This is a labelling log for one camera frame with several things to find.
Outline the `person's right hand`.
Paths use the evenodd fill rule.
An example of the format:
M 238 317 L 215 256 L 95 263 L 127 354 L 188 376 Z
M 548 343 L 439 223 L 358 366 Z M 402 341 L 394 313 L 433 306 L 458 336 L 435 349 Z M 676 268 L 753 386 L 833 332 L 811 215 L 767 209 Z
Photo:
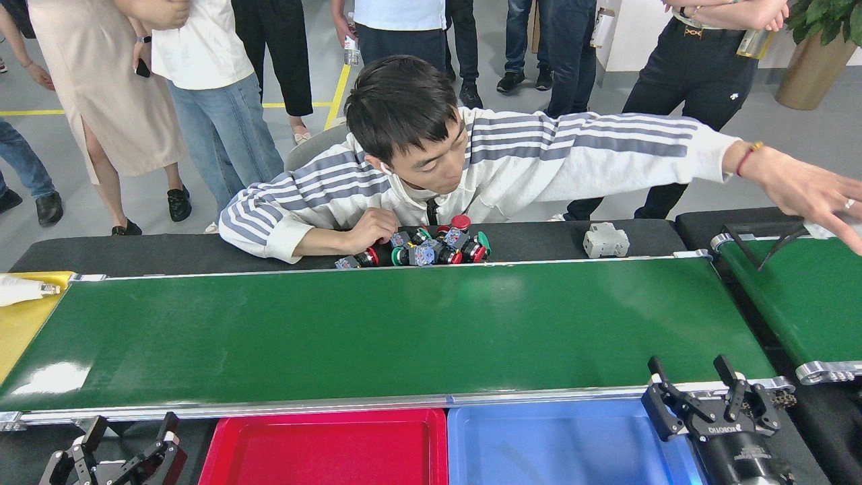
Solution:
M 394 212 L 388 209 L 370 207 L 354 225 L 343 234 L 343 249 L 348 254 L 356 254 L 382 240 L 387 242 L 399 228 Z

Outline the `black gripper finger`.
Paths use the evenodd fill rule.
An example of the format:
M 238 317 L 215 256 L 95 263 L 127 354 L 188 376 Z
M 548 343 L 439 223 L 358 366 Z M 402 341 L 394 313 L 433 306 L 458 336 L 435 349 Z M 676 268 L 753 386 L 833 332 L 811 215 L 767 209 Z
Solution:
M 187 460 L 175 433 L 178 422 L 174 412 L 166 413 L 157 441 L 121 466 L 121 483 L 175 484 L 178 481 Z
M 51 455 L 39 483 L 65 484 L 71 473 L 75 472 L 77 484 L 98 484 L 98 463 L 94 454 L 107 427 L 108 421 L 105 417 L 95 418 L 87 432 L 74 440 L 70 448 Z

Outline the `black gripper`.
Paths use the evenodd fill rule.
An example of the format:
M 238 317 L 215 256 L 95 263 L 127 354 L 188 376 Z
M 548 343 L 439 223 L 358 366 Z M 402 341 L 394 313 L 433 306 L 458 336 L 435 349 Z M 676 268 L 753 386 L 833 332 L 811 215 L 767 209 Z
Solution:
M 786 463 L 770 451 L 764 434 L 778 432 L 781 424 L 772 397 L 760 384 L 749 384 L 744 375 L 735 372 L 729 359 L 719 355 L 714 367 L 721 381 L 729 387 L 725 411 L 714 422 L 707 418 L 699 399 L 677 389 L 667 380 L 658 356 L 647 363 L 651 383 L 641 402 L 659 438 L 667 441 L 684 431 L 684 420 L 699 463 L 709 484 L 795 484 L 795 476 Z M 751 412 L 745 415 L 744 405 Z

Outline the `person's left hand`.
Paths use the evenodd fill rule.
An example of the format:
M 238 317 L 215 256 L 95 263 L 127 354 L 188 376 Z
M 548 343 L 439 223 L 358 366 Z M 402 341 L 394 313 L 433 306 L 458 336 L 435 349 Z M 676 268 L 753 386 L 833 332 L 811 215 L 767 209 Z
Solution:
M 773 148 L 746 154 L 736 174 L 756 183 L 786 215 L 820 225 L 861 255 L 861 240 L 838 215 L 860 218 L 861 183 Z

